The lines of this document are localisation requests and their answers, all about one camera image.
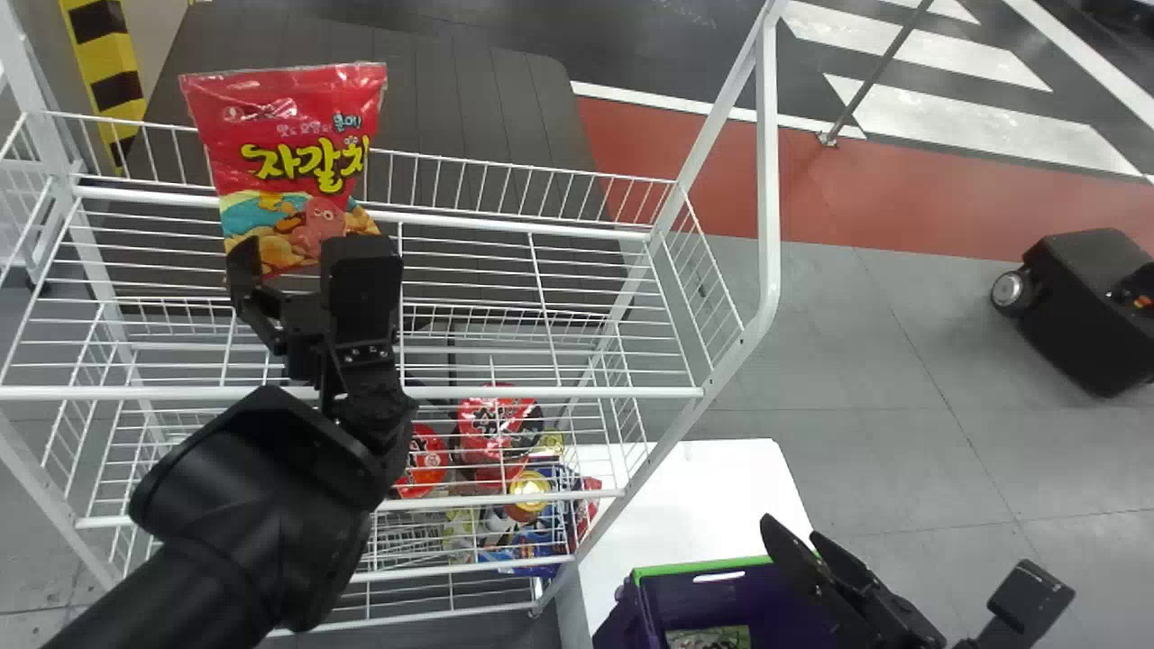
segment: floor tile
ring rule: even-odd
[[[781,445],[814,528],[881,534],[1011,521],[945,410],[710,411],[691,439]]]
[[[735,409],[944,406],[893,314],[876,305],[779,311],[734,380]]]
[[[1086,406],[1096,403],[1006,319],[911,316],[904,327],[953,408]]]
[[[974,318],[994,312],[990,285],[1013,262],[857,248],[902,324],[911,318]]]
[[[67,604],[80,559],[7,468],[0,520],[0,613]]]
[[[1154,507],[1154,438],[1131,408],[957,410],[1017,517]]]
[[[5,649],[36,649],[65,626],[66,609],[0,614]]]
[[[986,602],[1021,559],[1036,561],[1017,523],[833,538],[938,627],[947,646],[977,635]],[[965,569],[950,569],[965,566]],[[949,579],[927,579],[949,574]]]
[[[1093,639],[1081,647],[1149,644],[1154,512],[1029,521],[1022,529],[1047,570],[1077,592],[1069,612]],[[1061,631],[1069,627],[1066,622],[1059,620]]]

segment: wire shelf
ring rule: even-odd
[[[123,173],[74,166],[77,185],[59,192],[30,137],[44,120],[88,146],[100,125],[135,129]],[[157,547],[127,507],[160,457],[257,386],[306,401],[315,391],[285,378],[231,308],[195,130],[22,115],[6,162],[17,166],[0,164],[0,189],[20,233],[2,275],[20,258],[33,289],[0,367],[0,408],[51,411],[31,434],[36,462],[120,579]],[[422,401],[415,423],[450,450],[430,493],[390,498],[373,514],[367,551],[322,628],[530,609],[542,574],[574,561],[592,530],[589,503],[624,495],[646,464],[638,398],[700,397],[743,323],[669,180],[374,149],[357,196],[405,260],[403,387]],[[674,199],[670,225],[658,229]],[[272,282],[319,289],[315,268]],[[466,462],[455,450],[465,437],[458,403],[497,396],[534,398],[550,443]],[[547,497],[515,492],[510,464],[542,472]],[[530,501],[546,503],[526,528],[533,536],[486,527]]]
[[[54,221],[37,215],[52,202],[51,177],[8,172],[21,188],[13,209],[30,215],[14,245],[42,251],[36,278],[51,291],[37,290],[0,385],[119,387],[126,372],[133,389],[280,381],[278,359],[230,308],[195,132],[48,114],[84,134],[97,124],[138,128],[137,144],[123,176],[77,169],[74,179],[87,184],[77,194],[110,200],[57,206]],[[22,119],[5,156],[36,159],[27,129]],[[415,397],[459,398],[489,382],[526,394],[692,398],[742,331],[692,206],[672,181],[373,156],[370,169],[383,176],[374,184],[367,173],[358,192],[405,258],[398,351]],[[148,191],[135,189],[142,185]],[[670,230],[654,234],[674,195],[683,204]],[[315,291],[315,268],[276,285]]]
[[[61,404],[43,456],[44,468],[53,477],[59,476],[57,482],[66,490],[84,479],[74,467],[80,463],[74,439],[87,440],[87,453],[93,460],[98,456],[95,476],[89,476],[91,486],[84,485],[81,490],[90,497],[82,509],[84,515],[76,522],[80,529],[130,524],[128,500],[137,483],[168,450],[225,410],[223,405],[173,408],[157,402],[148,402],[144,406],[138,402],[97,403],[91,408],[83,405],[87,403]],[[429,494],[385,500],[380,512],[447,510],[472,506],[471,502],[484,501],[488,506],[532,500],[532,495],[510,494],[509,484],[522,470],[552,465],[563,465],[571,475],[594,478],[599,483],[591,492],[557,492],[556,499],[583,499],[587,493],[619,495],[647,453],[645,427],[636,400],[541,401],[537,404],[541,406],[545,426],[540,446],[524,458],[505,460],[499,455],[492,462],[477,462],[456,450],[466,437],[456,428],[456,404],[450,408],[420,405],[413,422],[441,440],[445,450],[439,455],[437,465],[445,475],[427,483]],[[91,415],[102,408],[112,417],[111,422],[93,424]],[[419,448],[409,452],[412,461],[426,453]],[[72,469],[63,472],[62,467]]]

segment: instant noodle cup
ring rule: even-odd
[[[425,424],[413,424],[405,472],[394,487],[400,498],[424,498],[444,484],[449,471],[449,445]]]

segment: white wire rack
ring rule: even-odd
[[[592,479],[553,480],[552,514],[535,523],[549,551],[538,552],[448,523],[542,500],[511,492],[503,457],[482,477],[450,454],[432,493],[381,503],[323,628],[539,613],[765,334],[780,283],[781,5],[763,8],[677,179],[372,149],[357,197],[405,260],[396,351],[404,390],[422,402],[417,420],[451,442],[460,400],[531,397],[553,443],[526,462]],[[155,462],[257,386],[315,394],[283,376],[230,307],[195,129],[50,110],[28,51],[5,38],[16,35],[7,0],[0,10],[0,60],[24,111],[0,146],[12,216],[0,234],[15,251],[0,282],[23,266],[32,286],[0,365],[0,460],[108,588],[156,549],[127,516]],[[762,290],[743,321],[689,188],[755,67]],[[99,129],[135,134],[129,148],[113,139],[119,169]],[[315,271],[276,282],[317,289]],[[655,443],[638,402],[653,398],[683,404]],[[14,426],[21,409],[46,424]],[[578,525],[590,503],[599,513]]]

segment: snack bag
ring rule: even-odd
[[[316,264],[321,241],[380,234],[352,200],[376,133],[384,64],[186,74],[225,252],[260,238],[265,277]]]

